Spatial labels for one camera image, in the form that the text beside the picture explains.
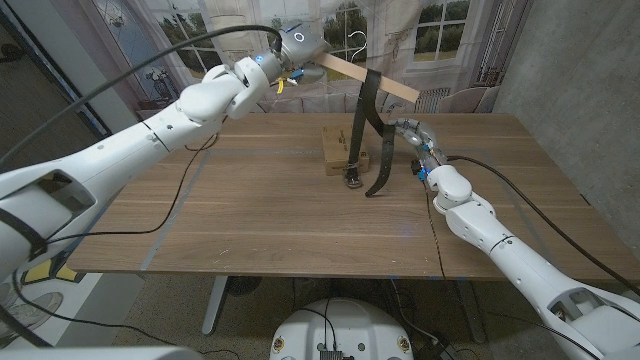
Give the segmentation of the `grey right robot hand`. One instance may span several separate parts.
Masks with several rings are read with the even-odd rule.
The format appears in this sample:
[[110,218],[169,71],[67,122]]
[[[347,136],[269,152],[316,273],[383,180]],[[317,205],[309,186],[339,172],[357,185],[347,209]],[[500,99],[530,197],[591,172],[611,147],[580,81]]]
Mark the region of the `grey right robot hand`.
[[446,162],[436,133],[427,122],[404,117],[388,120],[387,124],[393,126],[396,134],[414,147],[420,160],[433,160],[438,164]]

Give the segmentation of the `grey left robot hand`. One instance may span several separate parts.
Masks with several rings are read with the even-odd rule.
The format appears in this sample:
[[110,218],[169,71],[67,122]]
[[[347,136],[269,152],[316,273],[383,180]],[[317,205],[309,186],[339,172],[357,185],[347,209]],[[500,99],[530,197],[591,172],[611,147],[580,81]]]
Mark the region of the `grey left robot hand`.
[[316,58],[331,49],[323,36],[299,21],[286,23],[278,31],[281,36],[279,60],[282,70],[289,72],[288,78],[298,85],[319,82],[326,71],[316,63]]

